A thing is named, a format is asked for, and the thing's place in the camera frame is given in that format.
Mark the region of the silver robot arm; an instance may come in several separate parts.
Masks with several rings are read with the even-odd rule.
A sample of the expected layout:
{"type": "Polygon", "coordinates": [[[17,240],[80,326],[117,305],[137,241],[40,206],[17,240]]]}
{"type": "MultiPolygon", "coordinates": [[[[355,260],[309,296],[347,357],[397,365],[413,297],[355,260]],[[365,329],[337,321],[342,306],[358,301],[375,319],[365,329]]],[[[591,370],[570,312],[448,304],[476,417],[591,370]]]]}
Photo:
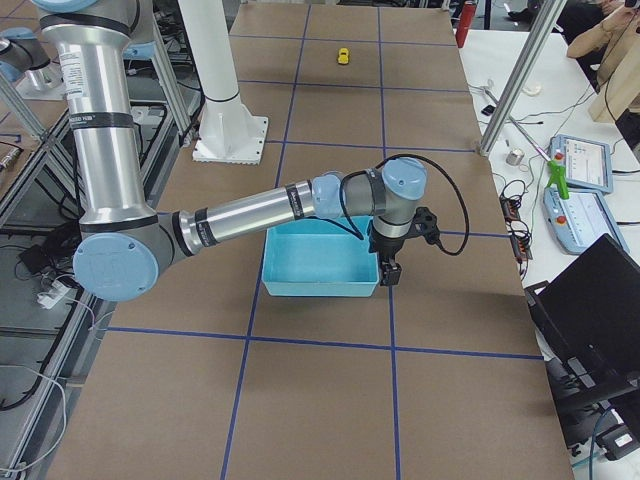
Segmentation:
{"type": "Polygon", "coordinates": [[[38,40],[26,27],[1,32],[1,74],[11,83],[24,81],[37,94],[60,93],[63,75],[38,40]]]}
{"type": "Polygon", "coordinates": [[[40,1],[46,38],[59,54],[69,124],[86,207],[73,257],[77,282],[123,302],[148,292],[171,265],[206,247],[301,219],[370,218],[370,248],[394,269],[427,183],[420,160],[395,155],[381,166],[329,172],[195,212],[156,212],[146,201],[123,56],[148,41],[148,1],[40,1]]]}

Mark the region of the person's forearm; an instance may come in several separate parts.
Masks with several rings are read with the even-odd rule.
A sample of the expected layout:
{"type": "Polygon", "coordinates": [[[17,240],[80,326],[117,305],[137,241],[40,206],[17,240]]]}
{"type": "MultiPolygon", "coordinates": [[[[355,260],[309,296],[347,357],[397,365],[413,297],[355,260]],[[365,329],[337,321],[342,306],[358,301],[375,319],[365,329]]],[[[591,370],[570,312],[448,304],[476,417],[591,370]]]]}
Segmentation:
{"type": "Polygon", "coordinates": [[[599,50],[615,33],[621,33],[626,27],[636,24],[638,20],[637,10],[620,7],[594,27],[578,35],[569,44],[566,56],[578,59],[599,50]]]}

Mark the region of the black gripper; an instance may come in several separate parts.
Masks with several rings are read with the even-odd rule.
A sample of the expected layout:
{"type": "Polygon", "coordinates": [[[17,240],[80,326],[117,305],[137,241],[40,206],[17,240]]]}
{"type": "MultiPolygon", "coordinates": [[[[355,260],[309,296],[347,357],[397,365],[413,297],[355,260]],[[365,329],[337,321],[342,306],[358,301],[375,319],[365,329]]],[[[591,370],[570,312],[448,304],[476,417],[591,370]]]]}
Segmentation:
{"type": "Polygon", "coordinates": [[[404,242],[404,237],[387,237],[377,230],[370,231],[369,252],[377,254],[381,286],[399,284],[402,267],[396,261],[396,254],[403,248],[404,242]]]}

